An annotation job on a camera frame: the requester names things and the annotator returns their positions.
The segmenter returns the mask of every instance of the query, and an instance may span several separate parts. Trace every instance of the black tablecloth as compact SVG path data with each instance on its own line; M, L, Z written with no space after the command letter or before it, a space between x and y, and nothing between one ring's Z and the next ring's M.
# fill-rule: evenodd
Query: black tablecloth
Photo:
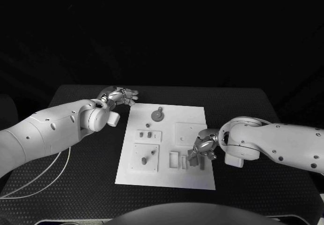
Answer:
M106 87L64 85L49 106L97 98ZM139 103L203 106L209 128L221 128L237 116L280 122L261 89L127 87L140 91ZM225 153L221 148L216 150L216 191L117 185L130 107L120 105L114 111L121 115L118 126L106 126L101 132L85 137L72 147L68 167L55 184L32 197L0 200L0 223L34 224L44 219L108 219L139 208L173 202L218 203L265 216L297 215L310 224L317 223L324 204L309 172L274 163L264 155L260 160L245 161L244 168L237 168L225 164ZM67 157L68 151L44 177L13 196L32 194L52 182L65 166ZM38 176L54 158L41 158L13 171L3 194Z

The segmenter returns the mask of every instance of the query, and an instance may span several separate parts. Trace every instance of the black table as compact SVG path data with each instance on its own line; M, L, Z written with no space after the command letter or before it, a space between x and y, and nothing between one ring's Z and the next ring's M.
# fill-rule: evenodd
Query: black table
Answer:
M64 85L49 106L97 98L107 86ZM237 116L280 122L261 89L127 88L140 91L140 103L203 106L209 128L219 128ZM237 168L225 164L225 153L221 148L216 150L216 191L117 185L130 107L120 105L116 111L121 115L118 126L106 126L101 132L85 137L72 147L68 167L54 185L29 198L0 200L0 223L34 224L44 219L108 219L156 204L202 202L234 206L265 216L297 215L310 224L317 224L324 203L309 172L274 163L264 155L260 160L245 161L244 168ZM67 156L68 151L45 176L13 196L32 194L52 182L65 166ZM13 171L3 194L36 177L54 158L41 158Z

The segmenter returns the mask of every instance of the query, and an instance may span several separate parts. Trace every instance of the robotic hand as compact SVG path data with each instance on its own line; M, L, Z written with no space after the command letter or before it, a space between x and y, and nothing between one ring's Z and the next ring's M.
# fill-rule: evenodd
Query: robotic hand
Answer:
M29 161L57 154L106 124L117 126L116 106L133 106L139 91L106 88L97 99L80 100L36 112L19 124L0 131L0 177Z
M262 152L277 163L324 173L323 135L319 128L237 117L219 130L201 131L188 160L196 160L199 154L216 159L214 150L219 145L228 165L242 168L244 160L257 160Z

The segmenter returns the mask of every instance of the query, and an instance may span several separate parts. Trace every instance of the white platform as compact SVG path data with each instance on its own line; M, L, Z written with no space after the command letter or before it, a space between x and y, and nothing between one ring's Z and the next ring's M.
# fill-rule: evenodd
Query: white platform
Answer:
M152 113L159 107L163 108L165 119L162 122L154 122ZM188 135L198 137L199 131L208 128L206 125L202 126L202 124L206 124L203 107L142 103L137 103L131 107L116 184L208 190L216 189L211 160L205 159L203 171L199 166L189 166L189 162L186 165L188 169L182 170L180 168L182 156L188 156L188 150L192 149L192 147L176 146L176 123L192 123L190 130L195 134L189 133ZM162 143L147 142L146 140L142 142L136 141L139 140L139 130L162 131ZM139 172L130 169L131 161L140 160L140 158L131 157L134 144L153 144L154 146L160 146L157 172L152 172L150 170ZM179 152L179 169L169 168L170 151Z

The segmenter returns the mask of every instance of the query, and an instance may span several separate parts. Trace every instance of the fabric surface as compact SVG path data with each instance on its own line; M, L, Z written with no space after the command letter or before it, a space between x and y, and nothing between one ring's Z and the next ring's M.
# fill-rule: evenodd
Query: fabric surface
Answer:
M61 86L49 107L97 98L107 86ZM222 127L237 116L280 122L261 89L154 86L127 88L140 91L139 103L205 107L209 128ZM265 216L294 214L310 224L317 223L324 204L309 172L274 163L264 155L255 161L245 161L244 168L237 168L225 164L225 153L221 148L216 149L216 191L117 185L130 107L118 105L114 111L121 115L118 126L106 126L101 132L85 137L72 146L68 167L55 184L32 197L0 200L0 223L19 225L35 224L44 219L107 219L139 208L176 202L218 203ZM29 162L13 171L3 194L38 176L55 156ZM64 168L67 156L68 151L62 153L44 177L12 197L36 192L51 183Z

